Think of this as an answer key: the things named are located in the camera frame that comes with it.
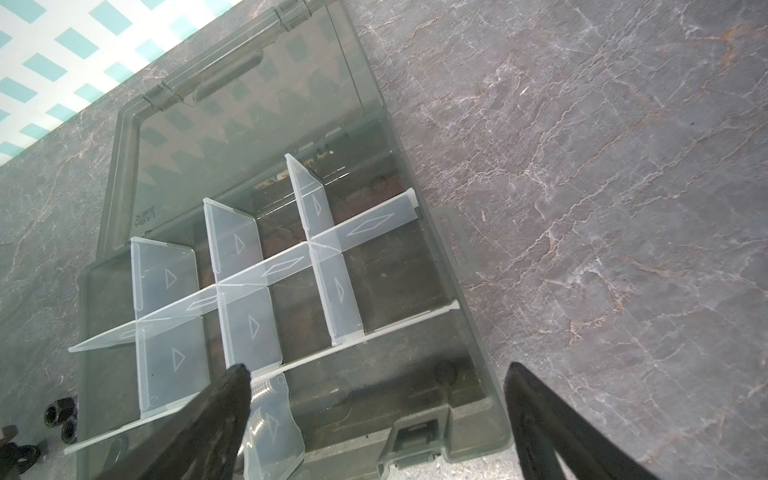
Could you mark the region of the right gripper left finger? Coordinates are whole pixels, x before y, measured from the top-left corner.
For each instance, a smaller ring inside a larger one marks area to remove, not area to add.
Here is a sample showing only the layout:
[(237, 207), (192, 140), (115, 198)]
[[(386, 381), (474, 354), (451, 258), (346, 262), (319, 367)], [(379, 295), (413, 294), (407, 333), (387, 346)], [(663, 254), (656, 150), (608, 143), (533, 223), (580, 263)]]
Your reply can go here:
[(231, 479), (250, 415), (251, 376), (229, 367), (101, 479)]

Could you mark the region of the grey transparent organizer box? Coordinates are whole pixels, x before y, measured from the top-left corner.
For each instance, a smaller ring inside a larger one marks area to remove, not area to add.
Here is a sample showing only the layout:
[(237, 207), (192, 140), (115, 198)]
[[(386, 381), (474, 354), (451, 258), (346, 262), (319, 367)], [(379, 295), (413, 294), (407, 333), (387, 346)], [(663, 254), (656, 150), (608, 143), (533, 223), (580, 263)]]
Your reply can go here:
[(93, 479), (228, 367), (245, 479), (383, 479), (506, 449), (460, 271), (341, 1), (287, 1), (121, 109), (81, 276)]

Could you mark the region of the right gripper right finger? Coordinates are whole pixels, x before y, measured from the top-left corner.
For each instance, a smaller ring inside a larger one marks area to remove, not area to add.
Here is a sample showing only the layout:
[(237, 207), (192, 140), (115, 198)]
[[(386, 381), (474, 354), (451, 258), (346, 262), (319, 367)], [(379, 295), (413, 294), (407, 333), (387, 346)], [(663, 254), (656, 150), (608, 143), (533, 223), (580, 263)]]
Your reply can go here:
[(539, 377), (520, 362), (509, 365), (504, 396), (525, 479), (653, 479)]

